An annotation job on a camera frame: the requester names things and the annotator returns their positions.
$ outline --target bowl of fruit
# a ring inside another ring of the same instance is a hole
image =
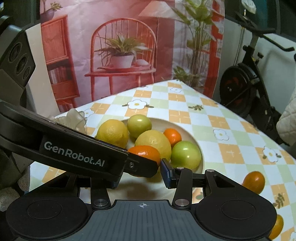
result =
[[[165,158],[173,167],[189,168],[194,173],[204,171],[202,150],[194,137],[166,120],[144,115],[133,115],[123,121],[110,119],[99,127],[96,138],[154,160],[158,166]],[[108,190],[108,193],[110,199],[114,195],[114,199],[171,201],[174,191],[165,187],[159,168],[152,178],[124,173],[117,189]]]

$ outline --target pink wall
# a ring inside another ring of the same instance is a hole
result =
[[[69,39],[72,49],[75,74],[80,97],[75,101],[78,106],[91,102],[90,77],[84,75],[90,71],[90,44],[93,32],[103,23],[114,18],[135,18],[147,23],[156,32],[156,19],[138,17],[150,1],[139,0],[57,0],[62,9],[55,12],[54,18],[68,15]],[[160,19],[158,36],[158,55],[156,81],[170,79],[173,59],[174,20]],[[133,77],[113,78],[114,92],[121,92],[136,87]],[[141,84],[149,83],[148,78],[141,78]],[[97,77],[95,81],[95,99],[110,95],[109,80]]]

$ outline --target orange tomato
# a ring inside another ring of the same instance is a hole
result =
[[[250,172],[244,178],[242,186],[253,191],[254,193],[260,194],[265,186],[265,178],[260,172]]]
[[[168,138],[172,148],[182,140],[180,133],[173,128],[166,129],[163,134]]]
[[[276,223],[274,225],[274,227],[271,230],[271,233],[269,235],[269,238],[271,240],[275,239],[277,236],[280,235],[281,231],[283,230],[283,226],[284,226],[284,220],[283,217],[281,215],[277,215],[276,216]]]
[[[128,149],[128,152],[156,161],[158,167],[160,166],[160,153],[152,146],[134,146]]]

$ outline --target gray ribbed panel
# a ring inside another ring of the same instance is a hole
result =
[[[198,226],[188,211],[167,201],[117,201],[95,211],[88,223],[61,241],[218,241]]]

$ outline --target exercise bike handlebar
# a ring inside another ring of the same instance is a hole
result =
[[[268,42],[272,43],[273,45],[277,46],[278,48],[280,48],[285,52],[292,52],[295,50],[294,47],[284,48],[283,46],[279,45],[277,42],[273,41],[272,39],[264,35],[264,34],[276,33],[275,28],[267,28],[267,29],[260,30],[257,28],[256,24],[253,23],[250,19],[247,19],[246,17],[242,16],[239,12],[235,12],[235,13],[237,15],[237,20],[239,21],[239,24],[245,29],[256,34],[260,38],[264,38],[265,40],[267,40]]]

